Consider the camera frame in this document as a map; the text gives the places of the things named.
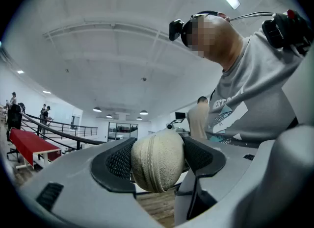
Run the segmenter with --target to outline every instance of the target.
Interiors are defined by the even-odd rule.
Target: white plastic machine
[[[189,136],[190,135],[190,126],[186,118],[176,119],[166,124],[167,129],[173,129],[175,132],[180,134],[180,136]]]
[[[191,168],[185,179],[191,180],[176,192],[175,219],[185,222],[179,227],[264,227],[285,211],[291,217],[310,210],[297,200],[308,202],[305,194],[313,191],[313,60],[312,47],[283,87],[300,124],[276,140],[253,149],[183,137]],[[185,120],[176,121],[170,124],[181,128]],[[27,181],[21,197],[52,226],[160,228],[136,202],[130,182],[134,142],[117,140],[64,155]]]

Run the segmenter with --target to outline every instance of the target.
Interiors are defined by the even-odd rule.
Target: gray sweatshirt
[[[295,118],[282,86],[300,62],[292,51],[271,47],[261,29],[245,38],[210,101],[207,138],[254,148],[276,139]]]

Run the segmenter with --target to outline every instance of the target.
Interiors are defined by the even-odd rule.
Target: virtual reality headset
[[[198,17],[204,15],[218,16],[214,11],[203,11],[192,15],[190,20],[184,24],[180,19],[176,19],[169,24],[169,40],[175,41],[181,35],[182,42],[189,47],[187,42],[187,34],[192,33],[193,22],[197,22]],[[313,30],[305,19],[303,19],[296,11],[288,10],[286,14],[271,13],[271,12],[255,12],[247,15],[242,15],[231,21],[259,17],[272,16],[272,20],[267,20],[262,23],[263,32],[274,48],[296,46],[300,54],[305,54],[313,41]]]

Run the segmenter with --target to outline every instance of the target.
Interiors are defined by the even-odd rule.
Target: person standing
[[[50,110],[50,106],[47,106],[47,109],[43,113],[43,124],[47,125],[47,120],[51,120],[51,117],[49,117],[48,111]]]
[[[6,103],[6,107],[8,109],[8,113],[7,113],[8,117],[7,117],[7,120],[6,120],[6,125],[10,121],[10,118],[11,118],[10,117],[11,116],[10,112],[11,112],[12,105],[14,105],[14,104],[16,104],[16,93],[15,92],[12,93],[12,98],[11,98],[10,102],[7,101],[7,103]]]
[[[205,124],[208,118],[209,104],[206,97],[200,97],[197,105],[187,113],[187,121],[190,126],[191,137],[207,139]]]
[[[40,116],[39,116],[40,118],[43,118],[45,110],[46,110],[46,104],[44,104],[43,108],[40,111]]]
[[[44,123],[44,112],[45,112],[45,110],[46,110],[46,104],[44,103],[43,108],[40,111],[40,116],[39,116],[41,124],[45,124]]]
[[[6,103],[8,109],[11,109],[13,104],[16,104],[16,93],[15,92],[12,93],[12,98],[10,100],[10,103],[9,102]]]

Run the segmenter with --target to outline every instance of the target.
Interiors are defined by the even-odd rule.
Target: person
[[[47,106],[47,109],[43,113],[43,118],[44,118],[44,124],[47,125],[47,120],[51,120],[51,117],[49,117],[48,111],[50,110],[50,106]]]
[[[39,116],[40,118],[43,117],[45,110],[46,110],[46,104],[43,105],[43,108],[40,111],[40,116]]]
[[[209,103],[205,127],[209,140],[258,148],[297,123],[282,86],[301,57],[272,47],[261,29],[242,37],[220,12],[192,16],[184,31],[187,47],[223,68]]]
[[[197,100],[195,107],[191,108],[187,113],[187,121],[190,126],[191,137],[199,137],[206,139],[205,124],[209,112],[208,100],[202,96]]]
[[[7,117],[5,125],[8,125],[8,123],[10,121],[10,116],[11,116],[10,110],[14,104],[16,105],[16,93],[15,92],[12,93],[12,98],[11,98],[10,102],[6,101],[6,108],[8,109],[8,112],[7,112],[8,117]]]
[[[44,112],[45,112],[45,110],[46,110],[46,104],[44,103],[43,108],[41,109],[40,115],[39,115],[39,118],[41,119],[40,120],[41,124],[45,124],[44,120],[43,120],[44,119]]]
[[[15,92],[12,93],[12,98],[11,98],[10,102],[8,102],[8,101],[6,102],[8,109],[11,109],[13,104],[16,104],[16,93]]]
[[[44,113],[43,113],[43,124],[47,125],[47,120],[51,120],[52,118],[49,117],[49,113],[48,111],[50,110],[50,106],[47,106],[47,109],[45,109]]]

